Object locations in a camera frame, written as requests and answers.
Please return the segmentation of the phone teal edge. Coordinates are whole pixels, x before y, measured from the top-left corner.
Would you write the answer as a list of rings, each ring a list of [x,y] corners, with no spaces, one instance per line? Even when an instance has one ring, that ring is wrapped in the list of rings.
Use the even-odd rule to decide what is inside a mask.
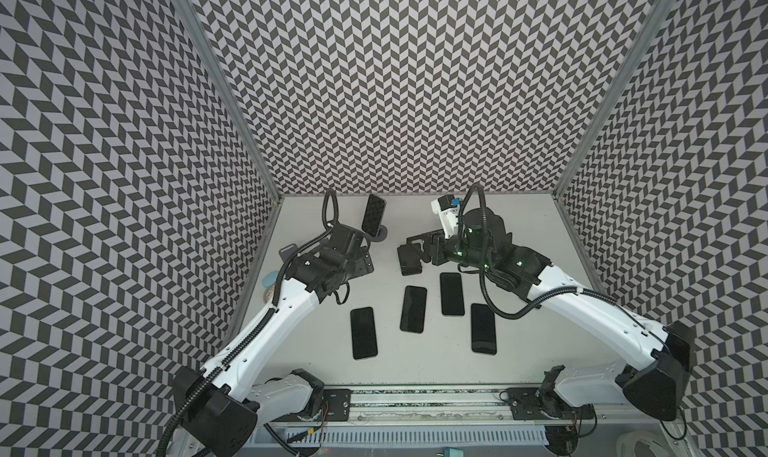
[[[377,237],[382,225],[386,208],[386,201],[375,195],[369,194],[363,213],[361,230],[371,238]]]

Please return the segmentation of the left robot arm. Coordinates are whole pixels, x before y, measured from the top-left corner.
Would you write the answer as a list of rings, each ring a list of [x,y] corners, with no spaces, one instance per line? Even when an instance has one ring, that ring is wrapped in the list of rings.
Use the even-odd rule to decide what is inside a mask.
[[[323,231],[288,257],[278,270],[272,296],[259,313],[200,369],[181,368],[172,382],[175,412],[155,453],[167,455],[183,428],[202,444],[201,455],[234,456],[257,427],[286,415],[314,417],[324,384],[297,369],[258,383],[267,361],[299,324],[328,297],[349,290],[350,281],[373,271],[368,235],[339,220],[334,189],[323,195]]]

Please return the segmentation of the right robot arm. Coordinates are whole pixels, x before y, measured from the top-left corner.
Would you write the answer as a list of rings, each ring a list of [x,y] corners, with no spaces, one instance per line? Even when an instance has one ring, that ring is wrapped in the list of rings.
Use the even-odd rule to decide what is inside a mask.
[[[556,365],[535,396],[549,418],[583,407],[631,405],[661,422],[682,418],[681,404],[695,365],[696,332],[636,314],[608,295],[583,286],[538,251],[517,245],[502,217],[487,205],[481,185],[467,198],[443,195],[431,203],[440,228],[407,238],[407,267],[453,262],[477,276],[481,296],[496,316],[516,321],[548,309],[610,347],[618,361],[591,368]]]

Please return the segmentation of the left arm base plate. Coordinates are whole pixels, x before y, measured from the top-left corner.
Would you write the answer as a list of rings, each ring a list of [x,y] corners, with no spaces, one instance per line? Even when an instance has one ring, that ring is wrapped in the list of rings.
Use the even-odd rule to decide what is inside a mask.
[[[352,390],[349,388],[324,389],[313,393],[298,419],[307,422],[346,422],[349,419]]]

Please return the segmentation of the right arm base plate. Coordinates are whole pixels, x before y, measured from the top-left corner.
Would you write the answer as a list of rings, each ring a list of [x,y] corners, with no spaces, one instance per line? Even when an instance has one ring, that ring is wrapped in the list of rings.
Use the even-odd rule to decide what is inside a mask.
[[[510,409],[514,420],[589,420],[595,417],[591,405],[574,407],[554,391],[541,392],[535,387],[509,387],[499,398]]]

